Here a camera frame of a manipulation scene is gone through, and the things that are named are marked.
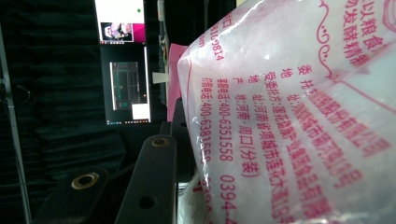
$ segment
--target plastic bag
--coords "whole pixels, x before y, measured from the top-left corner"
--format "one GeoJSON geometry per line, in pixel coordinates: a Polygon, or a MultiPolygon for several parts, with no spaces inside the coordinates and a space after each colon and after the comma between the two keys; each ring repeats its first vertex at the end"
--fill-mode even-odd
{"type": "Polygon", "coordinates": [[[396,220],[396,1],[247,1],[178,62],[211,223],[396,220]]]}
{"type": "Polygon", "coordinates": [[[208,221],[203,187],[198,174],[178,197],[177,223],[199,224],[208,221]]]}

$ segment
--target computer monitor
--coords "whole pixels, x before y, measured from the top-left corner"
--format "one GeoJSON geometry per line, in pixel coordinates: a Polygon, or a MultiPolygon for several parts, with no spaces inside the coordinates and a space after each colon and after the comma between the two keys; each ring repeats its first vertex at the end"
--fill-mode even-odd
{"type": "Polygon", "coordinates": [[[107,125],[151,122],[147,47],[101,47],[107,125]]]}
{"type": "Polygon", "coordinates": [[[94,0],[99,43],[146,43],[144,0],[94,0]]]}

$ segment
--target person on screen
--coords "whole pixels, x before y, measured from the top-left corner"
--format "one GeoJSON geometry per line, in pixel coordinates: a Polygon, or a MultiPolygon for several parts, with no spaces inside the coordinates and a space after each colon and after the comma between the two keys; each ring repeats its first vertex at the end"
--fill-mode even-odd
{"type": "Polygon", "coordinates": [[[111,40],[132,41],[132,24],[112,22],[105,26],[105,36],[111,40]]]}

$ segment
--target pink paper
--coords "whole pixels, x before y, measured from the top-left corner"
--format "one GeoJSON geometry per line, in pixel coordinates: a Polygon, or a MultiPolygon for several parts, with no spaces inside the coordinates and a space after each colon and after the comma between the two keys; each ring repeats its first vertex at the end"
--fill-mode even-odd
{"type": "Polygon", "coordinates": [[[187,46],[171,44],[171,48],[169,50],[168,121],[172,121],[176,99],[181,97],[180,85],[178,83],[177,62],[186,49],[187,46]]]}

